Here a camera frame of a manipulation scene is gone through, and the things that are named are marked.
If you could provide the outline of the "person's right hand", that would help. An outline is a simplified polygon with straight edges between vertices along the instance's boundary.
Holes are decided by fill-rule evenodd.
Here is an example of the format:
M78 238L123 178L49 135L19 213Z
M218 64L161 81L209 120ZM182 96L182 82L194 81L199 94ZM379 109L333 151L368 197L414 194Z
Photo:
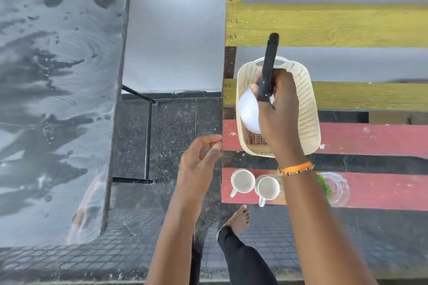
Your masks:
M307 163L298 134L299 102L293 75L283 69L274 72L274 102L258 102L259 126L279 169Z

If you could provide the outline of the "person's left hand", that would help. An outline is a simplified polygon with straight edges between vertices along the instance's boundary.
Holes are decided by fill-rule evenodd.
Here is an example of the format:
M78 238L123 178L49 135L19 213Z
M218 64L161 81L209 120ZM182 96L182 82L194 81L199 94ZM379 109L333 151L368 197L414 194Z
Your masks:
M196 138L181 157L178 182L185 185L193 196L204 197L214 174L213 169L201 165L201 154L209 149L222 150L222 136L219 134Z

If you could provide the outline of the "white saucepan with black handle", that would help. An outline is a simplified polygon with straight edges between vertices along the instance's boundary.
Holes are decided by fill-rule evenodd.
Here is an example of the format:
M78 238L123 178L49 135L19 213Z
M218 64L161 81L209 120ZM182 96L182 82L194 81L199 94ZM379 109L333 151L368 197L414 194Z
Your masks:
M238 110L240 119L245 128L254 134L261 134L259 126L259 102L269 104L273 104L274 102L272 76L274 74L274 62L279 46L279 39L280 36L278 33L271 33L269 35L265 57L263 58L261 77L256 82L258 86L257 94L254 95L251 89L248 89L239 98Z

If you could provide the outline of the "person's right forearm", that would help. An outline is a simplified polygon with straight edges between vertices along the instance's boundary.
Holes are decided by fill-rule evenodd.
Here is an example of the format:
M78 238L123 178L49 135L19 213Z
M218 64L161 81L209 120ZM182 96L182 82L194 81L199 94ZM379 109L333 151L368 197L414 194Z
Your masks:
M378 285L341 229L316 172L282 174L305 285Z

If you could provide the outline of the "person's left forearm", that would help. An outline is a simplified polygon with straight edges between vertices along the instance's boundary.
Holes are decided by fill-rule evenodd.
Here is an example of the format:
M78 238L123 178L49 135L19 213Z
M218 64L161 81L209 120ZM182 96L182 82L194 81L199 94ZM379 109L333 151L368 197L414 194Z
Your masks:
M189 285L192 238L209 184L181 181L175 187L145 285Z

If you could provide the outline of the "white ceramic cup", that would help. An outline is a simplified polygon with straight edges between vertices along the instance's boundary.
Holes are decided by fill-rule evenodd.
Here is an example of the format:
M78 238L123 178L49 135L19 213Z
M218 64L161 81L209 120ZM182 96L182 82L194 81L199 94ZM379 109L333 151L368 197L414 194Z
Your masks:
M280 183L275 175L260 175L255 179L254 191L259 198L259 207L264 207L267 201L272 201L279 196Z
M231 175L231 185L233 188L230 194L231 198L238 193L250 193L255 187L255 176L247 169L237 169Z

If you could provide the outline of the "brown textured pad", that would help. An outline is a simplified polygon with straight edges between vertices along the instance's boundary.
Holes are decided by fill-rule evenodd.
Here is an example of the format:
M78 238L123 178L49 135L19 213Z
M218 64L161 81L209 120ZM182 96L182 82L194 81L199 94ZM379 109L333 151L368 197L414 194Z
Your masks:
M261 134L254 133L249 129L245 128L246 133L246 144L248 145L267 145L265 139Z

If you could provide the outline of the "cream perforated plastic basket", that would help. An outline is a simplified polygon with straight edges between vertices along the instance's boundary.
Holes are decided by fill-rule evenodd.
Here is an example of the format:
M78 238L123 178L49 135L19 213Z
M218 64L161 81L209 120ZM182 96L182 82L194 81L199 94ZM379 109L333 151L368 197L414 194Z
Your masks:
M236 87L236 121L237 135L243 151L249 155L273 158L274 155L267 145L248 145L246 144L245 126L243 125L238 110L239 98L245 91L250 89L250 85L255 83L258 74L261 74L263 63L261 57L255 61L242 65L237 73ZM318 119L318 109L314 95L313 85L309 72L305 66L296 61L288 60L281 56L276 56L276 61L282 64L278 69L286 70L292 73L296 85L296 92L299 101L298 133L305 155L314 153L321 143L320 122Z

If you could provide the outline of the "person's bare foot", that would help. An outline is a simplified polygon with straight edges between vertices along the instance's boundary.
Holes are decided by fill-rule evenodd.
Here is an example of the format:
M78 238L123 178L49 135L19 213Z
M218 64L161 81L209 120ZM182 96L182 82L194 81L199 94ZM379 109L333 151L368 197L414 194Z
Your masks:
M241 233L248 225L250 221L249 209L246 204L241 205L241 207L233 213L233 215L222 225L222 227L217 232L217 238L220 234L220 231L229 227L234 234Z

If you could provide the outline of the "person's black trouser leg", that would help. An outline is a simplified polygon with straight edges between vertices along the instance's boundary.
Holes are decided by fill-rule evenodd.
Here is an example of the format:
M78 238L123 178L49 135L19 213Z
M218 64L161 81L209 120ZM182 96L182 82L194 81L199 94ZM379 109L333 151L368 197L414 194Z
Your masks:
M245 245L230 226L223 226L217 235L231 285L279 285L259 252Z

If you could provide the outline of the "painted wooden slat table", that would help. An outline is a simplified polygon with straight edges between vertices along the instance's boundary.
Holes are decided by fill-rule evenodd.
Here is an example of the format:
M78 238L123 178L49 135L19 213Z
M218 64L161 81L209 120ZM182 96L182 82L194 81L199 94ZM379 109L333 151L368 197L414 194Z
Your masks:
M230 197L235 170L276 172L243 151L235 109L239 68L274 32L276 55L309 72L321 132L309 160L347 180L344 207L428 212L428 0L227 0L222 202L259 203Z

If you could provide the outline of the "green leafy herbs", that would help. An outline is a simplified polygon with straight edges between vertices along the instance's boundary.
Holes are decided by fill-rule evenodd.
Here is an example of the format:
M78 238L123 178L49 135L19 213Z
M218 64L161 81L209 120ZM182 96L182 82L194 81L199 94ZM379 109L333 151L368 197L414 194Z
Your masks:
M327 180L323 176L321 176L320 174L317 175L317 179L318 179L318 183L321 186L326 198L328 200L330 200L330 198L333 194L333 190L329 186Z

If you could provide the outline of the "clear glass jar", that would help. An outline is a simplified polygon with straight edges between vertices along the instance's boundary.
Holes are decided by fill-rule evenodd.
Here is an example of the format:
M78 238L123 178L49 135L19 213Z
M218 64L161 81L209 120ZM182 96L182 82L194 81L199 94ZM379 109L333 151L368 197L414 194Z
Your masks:
M330 200L328 200L330 206L334 208L344 207L350 198L350 189L347 180L335 172L319 172L317 174L323 176L333 190L333 194Z

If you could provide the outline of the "wet grey slab table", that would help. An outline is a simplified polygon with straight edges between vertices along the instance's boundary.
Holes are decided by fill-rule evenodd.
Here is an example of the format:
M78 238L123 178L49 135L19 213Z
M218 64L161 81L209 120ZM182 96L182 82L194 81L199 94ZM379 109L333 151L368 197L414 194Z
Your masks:
M104 232L130 0L0 0L0 248Z

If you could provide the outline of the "black metal table frame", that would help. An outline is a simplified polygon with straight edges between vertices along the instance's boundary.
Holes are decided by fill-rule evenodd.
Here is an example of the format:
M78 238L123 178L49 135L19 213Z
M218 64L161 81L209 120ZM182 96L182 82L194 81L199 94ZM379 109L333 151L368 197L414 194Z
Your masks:
M141 184L141 185L155 185L157 183L156 179L149 178L149 169L150 169L150 146L151 146L151 129L152 129L152 108L154 106L158 106L159 102L147 97L132 88L127 87L126 85L122 85L121 89L125 92L128 92L138 98L141 98L148 102L148 114L147 114L147 127L146 127L146 146L145 146L145 171L144 178L122 178L122 177L113 177L112 183L116 184Z

